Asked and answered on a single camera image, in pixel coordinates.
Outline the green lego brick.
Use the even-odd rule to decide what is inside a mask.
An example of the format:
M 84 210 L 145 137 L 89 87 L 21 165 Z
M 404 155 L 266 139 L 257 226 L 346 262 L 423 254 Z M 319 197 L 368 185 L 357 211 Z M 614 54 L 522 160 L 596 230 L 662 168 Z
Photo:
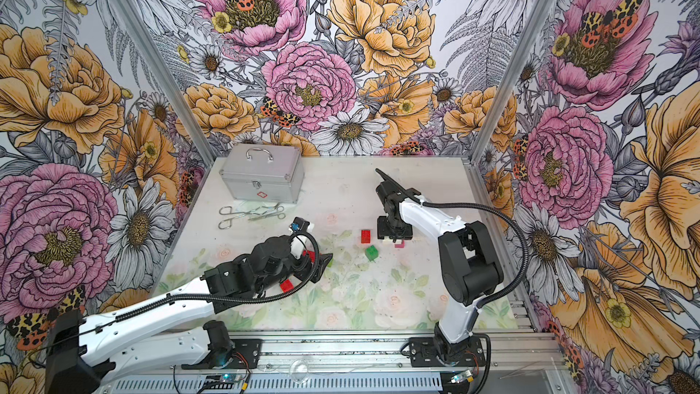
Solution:
M 379 258 L 379 251 L 375 246 L 368 246 L 365 249 L 365 256 L 369 262 L 374 262 Z

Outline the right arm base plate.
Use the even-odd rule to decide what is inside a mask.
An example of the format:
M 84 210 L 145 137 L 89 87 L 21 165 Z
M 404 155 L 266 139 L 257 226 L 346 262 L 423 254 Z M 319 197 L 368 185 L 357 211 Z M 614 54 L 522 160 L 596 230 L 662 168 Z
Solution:
M 475 337 L 457 344 L 439 337 L 411 337 L 401 354 L 413 368 L 482 368 L 486 364 L 485 348 Z

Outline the red long lego brick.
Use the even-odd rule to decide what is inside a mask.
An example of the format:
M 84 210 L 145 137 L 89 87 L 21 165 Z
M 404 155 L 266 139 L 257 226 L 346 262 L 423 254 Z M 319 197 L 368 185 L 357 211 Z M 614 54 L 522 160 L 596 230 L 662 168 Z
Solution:
M 315 252 L 304 250 L 303 255 L 307 257 L 312 264 L 315 262 Z

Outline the red tall lego brick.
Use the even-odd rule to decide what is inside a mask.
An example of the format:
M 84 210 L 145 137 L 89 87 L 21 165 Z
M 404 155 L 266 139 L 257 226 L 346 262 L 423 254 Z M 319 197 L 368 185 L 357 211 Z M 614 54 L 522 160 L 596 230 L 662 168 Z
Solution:
M 369 229 L 365 229 L 361 231 L 361 243 L 362 244 L 370 244 L 372 242 L 372 235 L 371 231 Z

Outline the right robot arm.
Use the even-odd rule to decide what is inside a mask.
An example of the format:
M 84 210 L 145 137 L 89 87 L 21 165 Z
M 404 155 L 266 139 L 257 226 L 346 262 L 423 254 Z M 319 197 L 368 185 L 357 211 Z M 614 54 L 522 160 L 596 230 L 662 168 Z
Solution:
M 468 223 L 446 209 L 470 209 L 505 216 L 483 204 L 437 204 L 419 191 L 407 189 L 377 169 L 382 178 L 376 193 L 384 214 L 377 218 L 377 236 L 392 242 L 407 241 L 414 232 L 437 244 L 440 276 L 448 291 L 448 306 L 434 333 L 434 348 L 448 364 L 474 353 L 479 347 L 474 328 L 481 308 L 504 275 L 488 227 L 480 220 Z

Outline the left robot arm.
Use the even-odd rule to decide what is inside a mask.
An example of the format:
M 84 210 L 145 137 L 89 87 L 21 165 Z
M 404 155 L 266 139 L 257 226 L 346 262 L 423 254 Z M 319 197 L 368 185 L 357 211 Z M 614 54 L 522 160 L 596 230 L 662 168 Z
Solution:
M 308 283 L 318 282 L 332 259 L 321 253 L 309 233 L 271 237 L 251 253 L 219 264 L 165 295 L 106 314 L 64 314 L 46 344 L 45 391 L 64 393 L 78 388 L 91 393 L 114 370 L 108 359 L 118 347 L 236 306 L 290 297 Z

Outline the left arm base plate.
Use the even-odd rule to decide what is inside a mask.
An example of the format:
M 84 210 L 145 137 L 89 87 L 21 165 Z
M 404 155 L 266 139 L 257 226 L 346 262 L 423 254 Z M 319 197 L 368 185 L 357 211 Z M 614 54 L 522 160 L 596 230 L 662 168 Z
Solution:
M 260 339 L 235 339 L 230 346 L 210 350 L 199 363 L 180 367 L 183 370 L 256 370 L 262 344 Z

